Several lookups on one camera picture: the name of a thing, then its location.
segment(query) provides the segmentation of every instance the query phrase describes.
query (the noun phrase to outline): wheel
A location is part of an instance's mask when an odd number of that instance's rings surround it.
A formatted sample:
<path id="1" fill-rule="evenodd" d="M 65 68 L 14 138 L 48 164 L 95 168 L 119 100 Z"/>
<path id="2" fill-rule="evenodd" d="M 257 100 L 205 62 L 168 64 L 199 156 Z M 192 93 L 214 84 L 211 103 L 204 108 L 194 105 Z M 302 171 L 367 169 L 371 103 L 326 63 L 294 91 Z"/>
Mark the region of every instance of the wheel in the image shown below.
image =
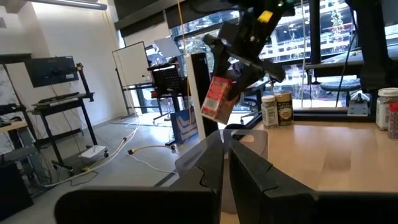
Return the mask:
<path id="1" fill-rule="evenodd" d="M 69 177 L 73 177 L 75 175 L 75 172 L 73 170 L 68 170 L 68 175 Z"/>

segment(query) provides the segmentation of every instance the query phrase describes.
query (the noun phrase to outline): ceiling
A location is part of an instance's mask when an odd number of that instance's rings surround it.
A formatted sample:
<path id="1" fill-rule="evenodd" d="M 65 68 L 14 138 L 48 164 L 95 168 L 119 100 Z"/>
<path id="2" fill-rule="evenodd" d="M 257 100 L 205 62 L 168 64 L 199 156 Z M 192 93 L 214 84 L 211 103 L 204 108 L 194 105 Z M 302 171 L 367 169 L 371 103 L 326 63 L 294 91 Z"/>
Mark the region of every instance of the ceiling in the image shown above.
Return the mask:
<path id="1" fill-rule="evenodd" d="M 0 6 L 6 8 L 7 13 L 18 13 L 25 3 L 29 0 L 0 0 Z M 84 0 L 88 2 L 98 2 L 98 0 Z"/>

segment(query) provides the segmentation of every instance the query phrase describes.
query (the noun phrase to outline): whiteboard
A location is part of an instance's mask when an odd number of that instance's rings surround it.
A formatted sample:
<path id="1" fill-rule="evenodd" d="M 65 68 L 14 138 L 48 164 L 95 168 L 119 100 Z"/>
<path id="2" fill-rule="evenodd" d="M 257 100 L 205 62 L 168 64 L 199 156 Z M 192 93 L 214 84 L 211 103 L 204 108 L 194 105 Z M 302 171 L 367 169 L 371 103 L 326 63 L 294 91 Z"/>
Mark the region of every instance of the whiteboard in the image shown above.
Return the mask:
<path id="1" fill-rule="evenodd" d="M 147 70 L 149 66 L 143 42 L 114 51 L 113 59 L 123 86 L 152 82 L 150 72 Z"/>

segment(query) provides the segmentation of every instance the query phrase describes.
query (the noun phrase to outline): gray floor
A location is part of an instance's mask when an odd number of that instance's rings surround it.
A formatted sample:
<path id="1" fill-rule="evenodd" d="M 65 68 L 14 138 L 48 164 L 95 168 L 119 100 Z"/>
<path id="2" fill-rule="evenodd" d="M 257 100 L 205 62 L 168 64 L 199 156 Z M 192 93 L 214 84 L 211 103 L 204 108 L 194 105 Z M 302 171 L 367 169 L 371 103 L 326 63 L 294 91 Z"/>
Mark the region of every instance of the gray floor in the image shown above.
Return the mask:
<path id="1" fill-rule="evenodd" d="M 106 123 L 95 127 L 95 134 L 99 145 L 107 146 L 111 153 L 116 149 L 121 139 L 134 130 L 134 126 L 124 127 L 123 124 Z M 55 223 L 53 217 L 53 208 L 57 200 L 65 193 L 79 189 L 85 186 L 153 186 L 162 180 L 167 173 L 159 172 L 151 169 L 147 165 L 138 162 L 128 156 L 126 151 L 131 148 L 137 148 L 148 145 L 164 145 L 169 141 L 170 128 L 141 126 L 137 131 L 134 139 L 131 140 L 109 164 L 99 168 L 99 173 L 93 180 L 87 184 L 79 185 L 78 187 L 70 186 L 69 182 L 60 184 L 55 188 L 49 190 L 43 195 L 34 199 L 34 205 L 27 208 L 14 216 L 8 218 L 3 224 L 8 223 Z M 86 133 L 84 136 L 78 134 L 76 139 L 81 149 L 85 144 L 91 144 L 90 135 Z M 152 166 L 162 170 L 174 170 L 174 161 L 183 153 L 188 151 L 198 142 L 198 139 L 193 139 L 184 146 L 177 148 L 176 153 L 164 147 L 154 147 L 143 149 L 135 154 L 135 156 L 143 161 L 148 162 Z M 58 147 L 62 156 L 70 156 L 78 153 L 76 142 L 73 138 L 66 139 L 59 142 Z M 51 147 L 43 149 L 43 154 L 48 160 L 55 159 L 55 154 Z M 52 168 L 53 178 L 56 179 L 57 172 Z M 73 184 L 84 182 L 90 179 L 94 174 L 87 174 L 77 177 L 73 180 Z M 60 180 L 67 178 L 65 170 L 61 172 Z M 173 183 L 178 177 L 175 175 L 170 180 L 166 181 L 162 186 L 168 186 Z"/>

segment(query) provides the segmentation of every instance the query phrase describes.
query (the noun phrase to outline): jar lid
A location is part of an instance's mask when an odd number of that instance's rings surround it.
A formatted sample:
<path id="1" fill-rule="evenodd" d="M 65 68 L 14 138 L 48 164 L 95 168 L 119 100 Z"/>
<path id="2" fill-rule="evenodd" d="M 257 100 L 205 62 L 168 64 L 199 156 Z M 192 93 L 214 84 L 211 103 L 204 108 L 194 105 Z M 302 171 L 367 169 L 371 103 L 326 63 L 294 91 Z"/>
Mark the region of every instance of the jar lid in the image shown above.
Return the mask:
<path id="1" fill-rule="evenodd" d="M 398 103 L 390 103 L 390 111 L 397 111 L 398 112 Z"/>
<path id="2" fill-rule="evenodd" d="M 263 96 L 261 97 L 261 101 L 268 103 L 268 102 L 274 102 L 275 97 L 274 96 Z"/>
<path id="3" fill-rule="evenodd" d="M 391 97 L 398 96 L 398 88 L 383 88 L 379 90 L 379 96 Z"/>

